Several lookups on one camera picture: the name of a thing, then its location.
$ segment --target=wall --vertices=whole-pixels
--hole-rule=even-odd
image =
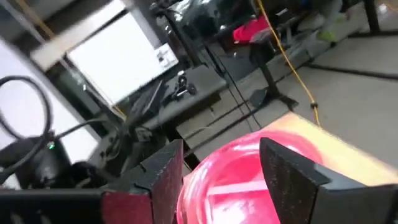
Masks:
[[[55,133],[61,133],[83,121],[44,75],[30,64],[19,52],[0,39],[0,78],[8,75],[31,77],[48,94],[53,108]],[[44,112],[36,92],[25,83],[10,82],[0,88],[0,109],[5,118],[18,132],[25,136],[42,132]],[[72,162],[88,159],[100,138],[91,129],[79,129],[62,139]],[[13,141],[0,129],[0,149]]]
[[[30,53],[30,57],[42,70],[47,71],[67,50],[85,40],[125,8],[131,10],[133,17],[139,23],[152,45],[160,46],[161,44],[155,32],[150,28],[140,10],[134,6],[132,0],[112,0],[109,4],[87,15],[86,18],[63,31],[56,38],[33,50]]]

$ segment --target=wooden board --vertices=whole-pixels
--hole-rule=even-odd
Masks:
[[[314,144],[323,165],[365,185],[398,183],[398,172],[379,159],[351,146],[294,113],[274,121],[265,129],[298,134]]]

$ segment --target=table leg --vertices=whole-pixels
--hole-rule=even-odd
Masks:
[[[276,82],[266,64],[267,57],[264,55],[263,48],[253,45],[251,50],[255,62],[260,68],[264,78],[267,80],[268,87],[261,90],[255,90],[250,96],[250,103],[256,108],[262,108],[267,106],[270,102],[274,100],[280,100],[288,107],[290,111],[293,111],[293,108],[298,105],[298,102],[282,94],[279,91]]]
[[[366,11],[366,17],[368,18],[368,24],[370,32],[357,32],[349,35],[348,37],[374,37],[374,36],[393,36],[398,35],[398,30],[381,30],[379,19],[377,17],[377,9],[375,0],[363,0],[364,8]]]
[[[190,151],[191,148],[189,147],[187,142],[184,140],[184,138],[181,136],[181,134],[177,131],[176,127],[168,126],[166,128],[166,126],[167,125],[164,126],[163,130],[166,134],[166,137],[169,139],[169,141],[173,141],[175,139],[182,139],[184,154],[186,152]],[[189,168],[191,170],[195,169],[200,163],[200,160],[197,158],[197,156],[194,153],[192,153],[188,156],[185,156],[184,161],[189,166]]]

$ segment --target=red dome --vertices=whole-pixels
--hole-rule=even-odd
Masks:
[[[260,164],[264,137],[322,164],[316,147],[296,134],[258,131],[243,136],[216,150],[184,180],[178,224],[279,223]]]

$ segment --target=yellow cable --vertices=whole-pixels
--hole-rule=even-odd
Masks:
[[[262,4],[262,0],[257,0],[257,3],[258,3],[258,5],[259,5],[259,7],[260,7],[260,10],[261,10],[262,15],[264,16],[266,22],[268,23],[269,28],[271,29],[272,34],[273,34],[274,37],[275,37],[275,40],[276,40],[276,42],[277,42],[277,45],[278,45],[280,51],[282,52],[282,55],[284,56],[284,58],[285,58],[287,64],[289,65],[290,69],[292,69],[292,72],[293,72],[294,75],[297,77],[298,82],[301,84],[301,86],[303,87],[303,89],[304,89],[305,92],[307,93],[308,97],[310,98],[310,100],[311,100],[311,106],[312,106],[313,113],[314,113],[314,117],[315,117],[315,121],[317,122],[317,125],[320,127],[320,126],[321,126],[321,122],[320,122],[320,120],[319,120],[317,102],[314,100],[314,98],[313,98],[313,96],[312,96],[310,90],[309,90],[309,89],[307,88],[307,86],[304,84],[303,80],[300,78],[300,75],[297,73],[296,69],[294,69],[294,66],[292,65],[292,62],[290,62],[289,58],[286,56],[285,50],[284,50],[284,48],[282,47],[282,44],[281,44],[281,42],[280,42],[280,40],[279,40],[279,38],[278,38],[278,35],[276,34],[274,28],[271,26],[271,23],[269,22],[267,13],[266,13],[266,11],[265,11],[265,9],[264,9],[264,6],[263,6],[263,4]]]
[[[37,15],[37,13],[25,2],[25,0],[16,0],[16,3],[18,3],[18,5],[22,8],[24,13],[27,14],[30,17],[30,19],[32,19],[33,22],[37,24],[50,39],[55,38],[54,32],[52,32],[52,30],[43,22],[43,20]],[[114,109],[118,111],[124,119],[127,118],[127,116],[118,106],[114,106]]]

